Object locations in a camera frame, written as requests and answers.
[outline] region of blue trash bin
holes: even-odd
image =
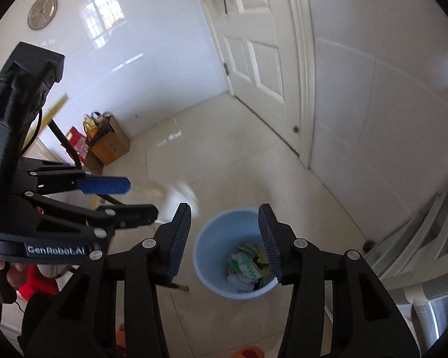
[[[264,247],[255,209],[228,210],[204,225],[192,253],[194,269],[201,282],[214,293],[230,299],[252,299],[274,288],[276,278],[260,289],[243,293],[226,281],[225,266],[231,253],[247,242]]]

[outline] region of door panel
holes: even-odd
[[[300,150],[300,75],[289,0],[207,0],[232,92]]]

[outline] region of tiled floor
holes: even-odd
[[[132,189],[122,197],[124,202],[148,202],[144,187],[153,180],[164,185],[184,180],[199,200],[201,216],[192,220],[174,279],[190,291],[159,289],[172,358],[226,358],[248,344],[261,346],[266,358],[278,352],[290,286],[277,286],[253,300],[235,301],[209,291],[194,271],[191,258],[196,235],[219,212],[270,203],[277,218],[292,226],[298,237],[323,250],[342,253],[360,249],[364,243],[362,233],[318,178],[228,94],[201,102],[137,136],[130,152],[106,167],[105,174],[131,180]],[[118,233],[111,250],[127,250],[154,231],[151,226]]]

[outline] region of red bag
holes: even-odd
[[[37,292],[56,296],[58,287],[55,279],[43,276],[36,265],[30,265],[27,273],[27,282],[24,286],[18,288],[18,292],[26,301],[29,301]]]
[[[66,138],[68,139],[70,144],[73,146],[75,151],[77,151],[80,161],[82,163],[84,163],[86,155],[88,154],[88,146],[86,145],[86,137],[83,136],[78,131],[78,129],[76,129],[74,126],[72,126],[72,128],[66,134]]]

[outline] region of black cable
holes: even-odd
[[[80,156],[78,156],[76,150],[73,148],[71,143],[65,137],[65,135],[60,130],[58,125],[56,125],[55,122],[53,120],[51,120],[50,123],[48,124],[48,127],[53,132],[53,134],[56,136],[56,138],[60,141],[62,146],[65,147],[66,151],[70,154],[70,156],[73,158],[76,169],[81,169],[82,167],[81,167]]]
[[[18,308],[20,309],[20,311],[21,312],[23,312],[23,313],[25,313],[25,311],[24,310],[22,310],[22,307],[20,307],[20,304],[18,304],[18,302],[17,301],[15,301],[15,304],[18,306]]]
[[[223,0],[223,1],[224,1],[224,11],[225,11],[225,14],[227,15],[227,5],[225,3],[225,0]]]
[[[43,111],[40,109],[38,112],[38,122],[37,122],[37,128],[35,129],[35,131],[33,132],[33,136],[31,137],[30,141],[27,142],[27,144],[24,146],[24,148],[22,149],[22,153],[21,156],[23,156],[25,154],[26,151],[28,151],[28,148],[31,147],[31,145],[33,144],[33,142],[35,141],[35,139],[38,136],[38,133],[40,132],[40,128],[42,127],[42,118],[43,118]]]

